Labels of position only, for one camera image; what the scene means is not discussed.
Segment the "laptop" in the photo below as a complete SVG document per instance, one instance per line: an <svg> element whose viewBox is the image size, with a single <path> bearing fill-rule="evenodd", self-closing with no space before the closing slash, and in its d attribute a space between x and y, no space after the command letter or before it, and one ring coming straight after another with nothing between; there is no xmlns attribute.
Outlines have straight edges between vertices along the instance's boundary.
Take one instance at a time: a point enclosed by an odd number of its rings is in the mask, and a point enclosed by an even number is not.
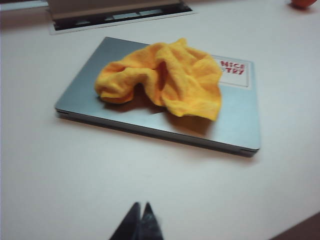
<svg viewBox="0 0 320 240"><path fill-rule="evenodd" d="M252 157L260 148L260 126L254 64L215 56L223 74L219 82L222 107L216 121L198 116L177 117L154 105L135 87L132 101L112 104L94 90L103 67L121 60L144 43L106 37L57 101L61 118L105 126L178 143Z"/></svg>

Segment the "black pointed tip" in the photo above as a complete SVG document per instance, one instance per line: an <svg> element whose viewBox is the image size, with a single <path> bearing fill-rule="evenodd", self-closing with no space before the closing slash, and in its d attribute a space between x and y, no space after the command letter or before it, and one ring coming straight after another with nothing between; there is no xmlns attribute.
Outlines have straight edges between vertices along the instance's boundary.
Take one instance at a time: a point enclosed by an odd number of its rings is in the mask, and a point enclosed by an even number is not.
<svg viewBox="0 0 320 240"><path fill-rule="evenodd" d="M141 240L163 240L161 229L149 202L146 203L144 208L140 231Z"/></svg>
<svg viewBox="0 0 320 240"><path fill-rule="evenodd" d="M132 205L110 240L134 239L140 222L140 208L140 203L138 202Z"/></svg>

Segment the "white sticker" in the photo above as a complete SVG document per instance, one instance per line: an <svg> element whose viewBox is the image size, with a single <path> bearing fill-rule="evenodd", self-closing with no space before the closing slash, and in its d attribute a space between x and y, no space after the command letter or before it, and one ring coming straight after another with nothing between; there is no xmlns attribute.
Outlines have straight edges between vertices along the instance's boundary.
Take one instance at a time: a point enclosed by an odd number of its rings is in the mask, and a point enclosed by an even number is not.
<svg viewBox="0 0 320 240"><path fill-rule="evenodd" d="M223 72L220 83L234 87L250 87L249 64L247 62L214 55L213 57Z"/></svg>

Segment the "yellow cloth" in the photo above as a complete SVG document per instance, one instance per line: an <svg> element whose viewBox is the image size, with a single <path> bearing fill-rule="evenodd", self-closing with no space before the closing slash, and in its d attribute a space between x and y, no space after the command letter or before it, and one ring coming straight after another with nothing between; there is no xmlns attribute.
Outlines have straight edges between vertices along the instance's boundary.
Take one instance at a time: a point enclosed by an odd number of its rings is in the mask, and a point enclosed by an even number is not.
<svg viewBox="0 0 320 240"><path fill-rule="evenodd" d="M141 83L146 95L174 115L216 120L221 107L222 71L206 52L187 46L184 38L155 43L105 66L95 82L103 101L126 103Z"/></svg>

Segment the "table surface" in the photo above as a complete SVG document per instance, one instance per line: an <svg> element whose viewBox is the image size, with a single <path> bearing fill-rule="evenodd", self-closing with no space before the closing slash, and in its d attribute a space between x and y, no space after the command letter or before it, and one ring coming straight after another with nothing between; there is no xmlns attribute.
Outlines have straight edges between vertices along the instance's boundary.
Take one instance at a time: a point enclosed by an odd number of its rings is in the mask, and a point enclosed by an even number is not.
<svg viewBox="0 0 320 240"><path fill-rule="evenodd" d="M50 35L46 8L1 12L1 239L108 239L150 201L165 239L267 240L320 210L320 2L189 0L197 14ZM104 37L255 63L253 158L57 118Z"/></svg>

